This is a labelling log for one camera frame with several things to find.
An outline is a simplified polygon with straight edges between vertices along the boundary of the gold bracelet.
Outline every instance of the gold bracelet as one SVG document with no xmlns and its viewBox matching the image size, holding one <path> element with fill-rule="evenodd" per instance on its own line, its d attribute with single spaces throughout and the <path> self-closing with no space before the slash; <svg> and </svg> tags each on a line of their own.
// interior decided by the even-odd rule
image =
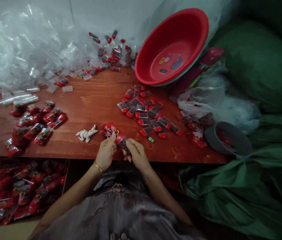
<svg viewBox="0 0 282 240">
<path fill-rule="evenodd" d="M 100 170 L 100 172 L 103 172 L 102 168 L 100 168 L 100 167 L 96 164 L 96 160 L 94 160 L 94 164 L 95 164 L 95 166 Z"/>
</svg>

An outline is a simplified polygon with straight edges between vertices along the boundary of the white toy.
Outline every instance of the white toy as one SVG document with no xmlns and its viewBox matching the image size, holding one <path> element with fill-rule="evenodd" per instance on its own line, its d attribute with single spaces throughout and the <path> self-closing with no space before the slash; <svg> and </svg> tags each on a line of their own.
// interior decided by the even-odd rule
<svg viewBox="0 0 282 240">
<path fill-rule="evenodd" d="M 95 128 L 96 128 L 96 126 L 95 126 L 95 124 L 94 124 L 94 127 L 93 127 L 91 130 L 86 131 L 86 130 L 84 129 L 83 131 L 78 132 L 76 135 L 77 135 L 77 136 L 80 135 L 80 136 L 78 137 L 79 140 L 84 141 L 84 139 L 86 138 L 85 141 L 86 141 L 86 142 L 89 142 L 91 136 L 92 136 L 93 134 L 97 133 L 97 130 L 96 130 Z"/>
</svg>

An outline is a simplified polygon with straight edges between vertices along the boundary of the plastic bag pile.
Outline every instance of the plastic bag pile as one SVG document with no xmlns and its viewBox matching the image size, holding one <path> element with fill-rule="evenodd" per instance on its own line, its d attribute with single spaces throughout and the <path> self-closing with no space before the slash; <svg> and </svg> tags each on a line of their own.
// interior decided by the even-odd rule
<svg viewBox="0 0 282 240">
<path fill-rule="evenodd" d="M 2 99 L 9 100 L 35 86 L 50 86 L 59 81 L 55 73 L 64 78 L 86 75 L 85 71 L 93 69 L 134 67 L 140 47 L 121 41 L 123 36 L 119 31 L 116 34 L 115 29 L 105 34 L 94 32 L 96 38 L 86 29 L 75 27 L 67 18 L 53 16 L 52 19 L 29 4 L 23 11 L 8 10 L 0 14 Z"/>
</svg>

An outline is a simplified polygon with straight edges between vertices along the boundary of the pile of red packets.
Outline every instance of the pile of red packets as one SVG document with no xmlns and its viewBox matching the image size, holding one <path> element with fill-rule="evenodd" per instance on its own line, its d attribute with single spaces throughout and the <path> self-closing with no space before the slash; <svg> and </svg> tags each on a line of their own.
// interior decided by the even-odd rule
<svg viewBox="0 0 282 240">
<path fill-rule="evenodd" d="M 65 161 L 0 160 L 0 223 L 43 213 L 61 196 Z"/>
<path fill-rule="evenodd" d="M 65 113 L 55 107 L 55 103 L 46 101 L 42 110 L 35 105 L 12 105 L 10 115 L 22 116 L 13 129 L 12 138 L 5 142 L 8 157 L 14 157 L 22 152 L 22 147 L 32 141 L 43 146 L 54 129 L 67 119 Z"/>
<path fill-rule="evenodd" d="M 117 106 L 128 118 L 135 116 L 140 126 L 146 126 L 146 128 L 140 130 L 140 134 L 144 137 L 156 132 L 159 138 L 166 139 L 168 137 L 166 129 L 181 136 L 183 131 L 159 112 L 163 108 L 162 102 L 156 103 L 154 99 L 147 101 L 141 101 L 140 99 L 140 97 L 146 98 L 149 96 L 151 96 L 151 92 L 145 91 L 144 86 L 135 85 L 134 94 L 133 90 L 129 89 L 124 95 L 125 98 Z"/>
</svg>

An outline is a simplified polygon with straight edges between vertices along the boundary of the gray container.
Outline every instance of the gray container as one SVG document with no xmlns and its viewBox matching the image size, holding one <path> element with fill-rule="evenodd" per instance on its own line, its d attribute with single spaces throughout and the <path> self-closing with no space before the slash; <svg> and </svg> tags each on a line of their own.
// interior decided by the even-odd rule
<svg viewBox="0 0 282 240">
<path fill-rule="evenodd" d="M 223 133 L 224 137 L 235 144 L 235 152 L 229 149 L 217 136 L 216 130 Z M 252 153 L 250 140 L 238 128 L 227 122 L 217 122 L 207 128 L 204 136 L 208 145 L 215 151 L 223 154 L 235 155 L 237 158 L 246 158 Z"/>
</svg>

